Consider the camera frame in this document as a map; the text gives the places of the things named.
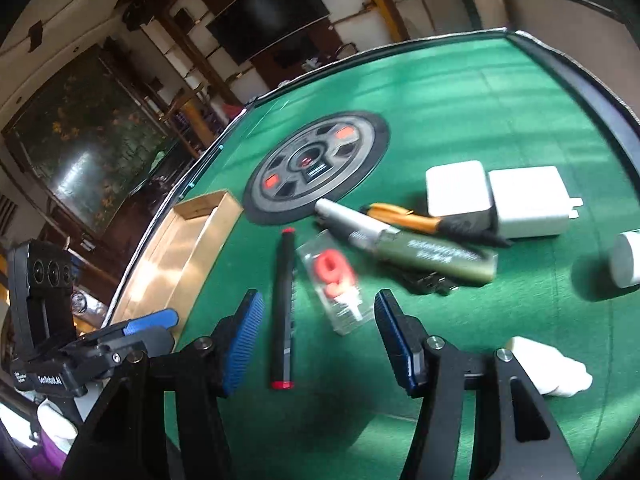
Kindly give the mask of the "left gloved hand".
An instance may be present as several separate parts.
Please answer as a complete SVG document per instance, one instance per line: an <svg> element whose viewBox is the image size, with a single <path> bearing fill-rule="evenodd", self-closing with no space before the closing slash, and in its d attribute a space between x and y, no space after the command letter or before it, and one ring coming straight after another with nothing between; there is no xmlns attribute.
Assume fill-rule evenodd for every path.
<svg viewBox="0 0 640 480"><path fill-rule="evenodd" d="M44 442L64 457L70 452L82 424L86 421L98 397L102 382L90 382L88 392L79 398L49 394L38 405L37 420Z"/></svg>

